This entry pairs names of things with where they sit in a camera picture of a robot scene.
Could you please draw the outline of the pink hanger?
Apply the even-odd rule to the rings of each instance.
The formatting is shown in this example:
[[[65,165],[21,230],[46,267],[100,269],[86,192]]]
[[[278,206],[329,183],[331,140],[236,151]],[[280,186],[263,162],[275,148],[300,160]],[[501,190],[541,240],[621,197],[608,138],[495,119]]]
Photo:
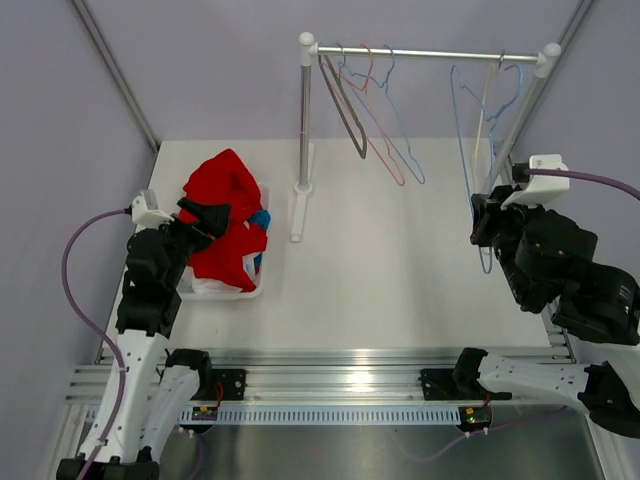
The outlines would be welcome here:
[[[377,148],[376,144],[372,140],[368,140],[368,144],[373,148],[373,151],[377,158],[380,160],[381,164],[384,166],[386,171],[390,174],[393,181],[399,186],[404,187],[406,184],[406,178],[404,176],[403,170],[396,159],[396,157],[392,154],[391,142],[388,135],[383,131],[382,123],[379,119],[379,115],[377,113],[375,103],[373,98],[369,92],[369,86],[373,82],[372,72],[374,68],[374,55],[371,51],[371,48],[367,44],[360,44],[360,47],[365,49],[369,58],[369,68],[364,77],[364,80],[358,84],[355,80],[349,80],[346,74],[341,73],[340,77],[344,80],[353,92],[360,92],[363,97],[363,108],[369,114],[369,117],[374,122],[374,125],[380,134],[380,138],[383,141],[384,147],[386,149],[386,153],[383,154]]]

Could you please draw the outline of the red t shirt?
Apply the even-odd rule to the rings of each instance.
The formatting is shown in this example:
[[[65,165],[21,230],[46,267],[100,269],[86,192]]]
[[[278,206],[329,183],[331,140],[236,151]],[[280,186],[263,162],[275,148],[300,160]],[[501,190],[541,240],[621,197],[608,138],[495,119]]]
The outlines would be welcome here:
[[[232,205],[227,233],[191,256],[189,266],[194,276],[220,280],[245,291],[254,290],[243,258],[265,252],[268,235],[260,226],[249,223],[249,218],[264,208],[261,190],[245,163],[234,150],[225,149],[191,173],[183,192],[187,199],[199,204]]]

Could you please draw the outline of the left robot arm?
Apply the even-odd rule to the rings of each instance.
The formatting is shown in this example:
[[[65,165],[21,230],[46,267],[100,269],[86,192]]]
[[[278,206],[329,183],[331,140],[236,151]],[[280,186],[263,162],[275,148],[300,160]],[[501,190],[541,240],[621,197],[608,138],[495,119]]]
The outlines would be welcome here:
[[[181,220],[157,207],[151,190],[121,209],[136,232],[127,242],[116,335],[109,337],[86,315],[81,320],[114,355],[99,409],[78,453],[60,461],[59,479],[157,479],[167,440],[187,402],[214,387],[209,355],[176,349],[157,373],[182,299],[178,284],[193,254],[224,236],[232,207],[181,198],[193,217]]]

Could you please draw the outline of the blue t shirt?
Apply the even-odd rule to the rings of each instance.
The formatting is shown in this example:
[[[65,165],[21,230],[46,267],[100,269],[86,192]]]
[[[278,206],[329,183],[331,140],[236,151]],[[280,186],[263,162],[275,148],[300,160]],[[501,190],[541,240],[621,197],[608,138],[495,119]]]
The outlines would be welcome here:
[[[266,209],[259,210],[249,218],[249,223],[258,225],[264,231],[267,231],[271,223],[271,215]],[[256,274],[260,272],[262,260],[263,260],[263,253],[258,253],[254,257],[254,267],[255,267]]]

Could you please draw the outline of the white t shirt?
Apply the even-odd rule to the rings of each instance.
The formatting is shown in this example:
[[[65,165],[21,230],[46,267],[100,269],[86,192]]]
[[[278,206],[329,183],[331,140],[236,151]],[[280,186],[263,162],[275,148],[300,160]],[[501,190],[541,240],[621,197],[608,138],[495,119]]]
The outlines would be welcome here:
[[[261,269],[258,274],[255,273],[254,257],[258,253],[246,255],[243,258],[243,266],[249,278],[253,281],[255,289],[245,291],[239,287],[234,287],[220,280],[214,279],[198,279],[192,276],[191,289],[197,298],[203,300],[241,300],[258,296],[263,289],[261,280]]]

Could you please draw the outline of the light blue hanger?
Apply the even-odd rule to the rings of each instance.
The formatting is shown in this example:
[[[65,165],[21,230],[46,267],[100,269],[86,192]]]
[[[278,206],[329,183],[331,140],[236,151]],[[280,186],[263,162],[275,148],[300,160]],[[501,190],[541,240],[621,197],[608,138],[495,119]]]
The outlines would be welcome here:
[[[412,145],[407,135],[407,130],[405,128],[404,122],[400,115],[399,109],[397,108],[393,100],[393,97],[391,95],[390,84],[391,84],[392,75],[394,73],[395,66],[396,66],[396,54],[394,49],[390,45],[385,45],[385,48],[388,50],[390,54],[391,64],[386,70],[383,79],[378,80],[374,76],[374,68],[375,68],[375,60],[374,60],[374,68],[372,72],[373,82],[369,86],[369,92],[371,90],[371,86],[374,86],[375,88],[377,88],[381,92],[381,94],[384,96],[388,106],[390,107],[391,111],[394,114],[395,123],[398,127],[399,133],[401,134],[401,138],[405,144],[405,151],[401,150],[394,143],[394,140],[387,134],[387,132],[383,127],[383,123],[380,120],[382,123],[383,131],[388,135],[390,139],[392,154],[396,157],[399,164],[404,165],[407,172],[413,177],[413,179],[419,185],[424,185],[426,183],[426,175],[425,175],[424,169],[422,167],[421,162],[413,154]],[[367,72],[362,73],[359,71],[352,70],[351,67],[348,65],[346,55],[343,55],[342,60],[338,62],[338,69],[339,69],[339,75],[341,73],[346,74],[349,80],[355,80],[358,84],[360,84],[364,80],[364,77],[367,73]],[[360,92],[353,92],[353,93],[356,99],[360,102],[361,106],[363,107],[363,100],[364,100],[363,95]]]
[[[502,103],[492,108],[489,105],[492,84],[497,76],[503,72],[513,71],[516,75],[514,92]],[[453,65],[449,72],[449,89],[454,115],[456,138],[459,156],[463,170],[463,178],[468,204],[471,204],[471,196],[480,187],[481,175],[488,176],[490,180],[497,178],[497,160],[495,147],[495,132],[505,113],[517,103],[523,89],[524,74],[520,66],[511,64],[505,67],[499,64],[490,64],[487,67],[482,90],[478,93],[465,79],[460,67]],[[473,143],[465,147],[462,139],[462,128],[459,114],[459,95],[464,92],[474,101],[477,107],[477,121]]]

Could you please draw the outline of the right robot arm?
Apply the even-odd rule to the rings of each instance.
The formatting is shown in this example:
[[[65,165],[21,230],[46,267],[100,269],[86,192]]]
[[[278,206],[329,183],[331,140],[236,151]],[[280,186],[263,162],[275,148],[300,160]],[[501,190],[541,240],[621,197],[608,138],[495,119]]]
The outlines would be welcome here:
[[[502,185],[470,198],[473,245],[490,248],[516,304],[606,353],[600,364],[550,366],[464,349],[452,384],[462,396],[498,400],[523,395],[572,407],[601,428],[639,436],[639,285],[627,272],[598,264],[595,233],[547,209],[513,201]]]

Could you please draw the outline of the grey hanger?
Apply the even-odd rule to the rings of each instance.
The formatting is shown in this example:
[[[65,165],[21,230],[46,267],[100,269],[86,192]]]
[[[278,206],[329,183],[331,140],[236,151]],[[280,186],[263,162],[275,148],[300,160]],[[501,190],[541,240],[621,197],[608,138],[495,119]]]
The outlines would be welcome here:
[[[348,137],[359,157],[365,159],[368,153],[368,138],[364,126],[344,90],[341,76],[327,55],[318,55],[318,66]]]

